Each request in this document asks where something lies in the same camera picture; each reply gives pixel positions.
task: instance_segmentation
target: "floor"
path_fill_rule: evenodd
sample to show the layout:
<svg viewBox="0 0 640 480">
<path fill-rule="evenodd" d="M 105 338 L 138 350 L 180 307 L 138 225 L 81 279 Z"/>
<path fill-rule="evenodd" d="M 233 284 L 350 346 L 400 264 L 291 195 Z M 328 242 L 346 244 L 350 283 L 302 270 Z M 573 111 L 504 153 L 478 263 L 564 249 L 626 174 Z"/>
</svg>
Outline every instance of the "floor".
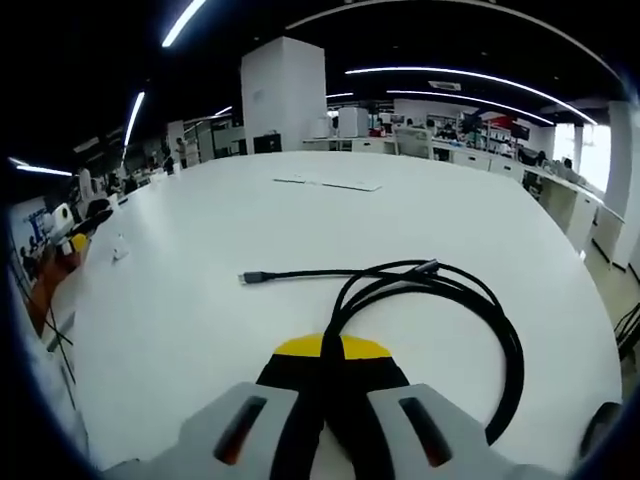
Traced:
<svg viewBox="0 0 640 480">
<path fill-rule="evenodd" d="M 620 318 L 640 302 L 640 282 L 629 268 L 623 272 L 619 268 L 609 267 L 591 242 L 585 249 L 585 254 L 585 266 L 600 292 L 611 325 L 615 327 Z M 640 380 L 640 355 L 637 356 L 637 361 L 625 360 L 621 369 L 622 395 L 627 399 Z"/>
</svg>

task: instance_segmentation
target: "window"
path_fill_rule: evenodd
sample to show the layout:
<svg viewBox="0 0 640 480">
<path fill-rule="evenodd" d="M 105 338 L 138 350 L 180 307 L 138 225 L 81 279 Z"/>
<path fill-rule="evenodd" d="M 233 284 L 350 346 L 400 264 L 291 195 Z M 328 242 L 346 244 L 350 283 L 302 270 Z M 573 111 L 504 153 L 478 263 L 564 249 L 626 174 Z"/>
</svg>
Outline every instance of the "window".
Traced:
<svg viewBox="0 0 640 480">
<path fill-rule="evenodd" d="M 578 173 L 591 185 L 604 192 L 609 181 L 610 162 L 611 128 L 602 125 L 585 125 Z"/>
<path fill-rule="evenodd" d="M 575 142 L 575 127 L 572 123 L 560 123 L 556 126 L 556 136 L 553 142 L 553 159 L 562 160 L 563 157 L 573 158 Z"/>
</svg>

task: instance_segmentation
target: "chair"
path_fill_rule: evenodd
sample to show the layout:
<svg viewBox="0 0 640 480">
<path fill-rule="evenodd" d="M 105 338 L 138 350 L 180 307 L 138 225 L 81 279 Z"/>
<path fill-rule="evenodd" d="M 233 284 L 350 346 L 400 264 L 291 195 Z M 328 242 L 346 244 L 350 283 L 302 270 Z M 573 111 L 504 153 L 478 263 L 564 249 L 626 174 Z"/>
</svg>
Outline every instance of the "chair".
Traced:
<svg viewBox="0 0 640 480">
<path fill-rule="evenodd" d="M 431 132 L 421 128 L 396 127 L 394 135 L 398 155 L 435 159 Z"/>
</svg>

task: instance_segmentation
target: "yellow object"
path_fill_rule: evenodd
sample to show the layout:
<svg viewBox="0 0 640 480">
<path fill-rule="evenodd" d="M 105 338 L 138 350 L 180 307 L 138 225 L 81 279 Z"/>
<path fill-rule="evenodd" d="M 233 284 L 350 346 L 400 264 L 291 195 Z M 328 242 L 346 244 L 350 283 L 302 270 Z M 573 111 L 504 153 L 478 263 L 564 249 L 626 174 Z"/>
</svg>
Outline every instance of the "yellow object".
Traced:
<svg viewBox="0 0 640 480">
<path fill-rule="evenodd" d="M 321 333 L 314 333 L 288 340 L 276 349 L 275 354 L 295 357 L 319 357 L 322 350 L 322 337 Z M 364 340 L 350 335 L 341 335 L 340 338 L 342 339 L 345 360 L 364 360 L 391 356 L 389 350 L 371 340 Z"/>
<path fill-rule="evenodd" d="M 77 233 L 71 239 L 71 245 L 73 245 L 73 249 L 76 252 L 80 252 L 84 250 L 84 247 L 87 246 L 87 242 L 88 242 L 87 236 L 83 233 Z"/>
</svg>

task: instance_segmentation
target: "black ceiling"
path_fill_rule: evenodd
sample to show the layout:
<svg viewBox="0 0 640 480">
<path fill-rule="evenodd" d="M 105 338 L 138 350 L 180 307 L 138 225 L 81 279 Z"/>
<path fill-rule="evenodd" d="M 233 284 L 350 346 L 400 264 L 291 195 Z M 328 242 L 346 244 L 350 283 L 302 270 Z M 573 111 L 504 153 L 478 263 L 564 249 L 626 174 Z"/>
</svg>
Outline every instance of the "black ceiling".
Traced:
<svg viewBox="0 0 640 480">
<path fill-rule="evenodd" d="M 241 57 L 281 35 L 323 47 L 328 93 L 385 98 L 386 89 L 428 90 L 427 80 L 462 84 L 464 95 L 539 111 L 550 102 L 464 77 L 368 74 L 375 66 L 439 66 L 505 77 L 562 100 L 623 98 L 619 81 L 567 40 L 517 16 L 465 2 L 414 0 L 355 8 L 292 30 L 285 27 L 347 2 L 208 0 L 170 49 L 160 44 L 191 0 L 12 2 L 4 56 L 2 114 L 9 154 L 72 167 L 73 148 L 122 126 L 135 94 L 147 97 L 133 139 L 167 121 L 241 111 Z M 541 19 L 595 51 L 622 73 L 638 74 L 634 17 L 616 2 L 498 0 Z M 556 120 L 576 120 L 561 115 Z"/>
</svg>

